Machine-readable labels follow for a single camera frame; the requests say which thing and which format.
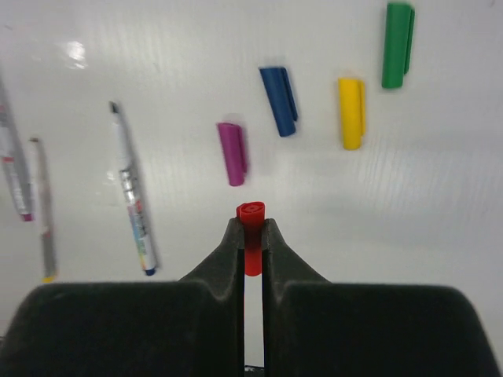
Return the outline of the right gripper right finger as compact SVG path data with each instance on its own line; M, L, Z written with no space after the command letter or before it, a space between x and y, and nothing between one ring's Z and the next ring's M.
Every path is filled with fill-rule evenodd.
M499 376L470 301L431 285L326 280L263 233L263 340L268 376Z

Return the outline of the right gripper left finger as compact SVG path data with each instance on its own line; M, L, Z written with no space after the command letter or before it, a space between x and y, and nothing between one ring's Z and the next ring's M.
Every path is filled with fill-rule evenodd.
M244 230L180 280L47 284L20 304L4 376L242 376Z

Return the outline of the red pen cap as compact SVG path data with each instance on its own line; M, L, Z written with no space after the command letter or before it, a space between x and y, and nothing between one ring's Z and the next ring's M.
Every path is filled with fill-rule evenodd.
M237 207L237 218L244 229L244 273L258 276L262 273L262 230L265 223L264 202L243 203Z

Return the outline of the green pen cap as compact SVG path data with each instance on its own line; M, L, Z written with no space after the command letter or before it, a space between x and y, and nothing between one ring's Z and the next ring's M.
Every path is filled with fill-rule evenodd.
M401 88L409 72L415 9L408 2L389 2L386 8L381 86Z

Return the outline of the blue marker pen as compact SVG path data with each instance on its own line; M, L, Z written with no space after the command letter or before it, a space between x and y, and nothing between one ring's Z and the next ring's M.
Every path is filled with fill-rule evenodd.
M117 143L118 177L127 205L134 242L144 274L153 276L157 269L157 258L141 197L141 183L129 130L120 106L116 102L110 101L109 108L114 116L113 130Z

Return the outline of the yellow marker pen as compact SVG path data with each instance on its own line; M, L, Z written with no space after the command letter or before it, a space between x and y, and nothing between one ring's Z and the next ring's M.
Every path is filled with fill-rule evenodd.
M33 218L38 229L42 251L43 283L53 282L57 276L56 248L53 237L53 212L50 176L46 153L39 137L29 139L29 173Z

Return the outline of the purple pen cap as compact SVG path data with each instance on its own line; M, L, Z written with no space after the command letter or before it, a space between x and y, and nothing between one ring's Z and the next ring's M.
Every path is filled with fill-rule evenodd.
M232 123L218 123L223 158L226 165L229 185L244 184L248 172L248 157L243 128Z

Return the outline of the blue pen cap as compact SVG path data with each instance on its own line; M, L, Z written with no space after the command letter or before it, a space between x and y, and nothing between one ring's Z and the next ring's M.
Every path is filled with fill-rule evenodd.
M298 112L287 69L280 66L264 67L259 68L259 72L279 135L292 136L296 132Z

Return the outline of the yellow pen cap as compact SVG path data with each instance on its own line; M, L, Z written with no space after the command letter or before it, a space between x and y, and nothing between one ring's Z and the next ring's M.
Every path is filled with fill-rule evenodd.
M339 78L340 118L343 148L357 150L365 135L365 83Z

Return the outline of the purple marker pen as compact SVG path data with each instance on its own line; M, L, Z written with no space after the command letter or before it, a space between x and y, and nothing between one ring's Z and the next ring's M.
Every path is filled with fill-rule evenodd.
M1 162L16 212L22 221L33 221L28 165L3 82L1 82Z

